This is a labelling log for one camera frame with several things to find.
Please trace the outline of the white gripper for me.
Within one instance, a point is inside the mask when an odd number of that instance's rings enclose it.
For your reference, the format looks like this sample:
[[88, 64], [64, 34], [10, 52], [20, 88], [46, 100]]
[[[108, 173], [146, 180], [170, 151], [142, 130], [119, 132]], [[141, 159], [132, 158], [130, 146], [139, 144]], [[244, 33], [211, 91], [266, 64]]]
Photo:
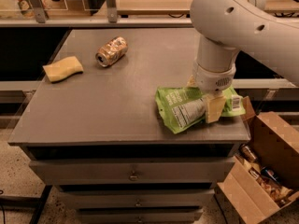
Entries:
[[193, 62], [192, 76], [190, 76], [187, 86], [197, 86], [202, 92], [211, 92], [203, 96], [206, 123], [219, 120], [226, 103], [222, 91], [232, 85], [235, 71], [235, 65], [233, 65], [225, 72], [211, 72], [201, 67], [197, 61]]

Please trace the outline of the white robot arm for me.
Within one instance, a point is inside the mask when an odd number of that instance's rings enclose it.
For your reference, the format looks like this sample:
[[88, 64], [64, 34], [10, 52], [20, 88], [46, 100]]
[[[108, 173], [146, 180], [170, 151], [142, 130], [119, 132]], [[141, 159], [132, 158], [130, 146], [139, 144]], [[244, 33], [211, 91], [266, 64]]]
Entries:
[[298, 24], [264, 7], [265, 0], [192, 0], [192, 26], [201, 35], [193, 77], [202, 92], [220, 93], [232, 85], [240, 51], [298, 85]]

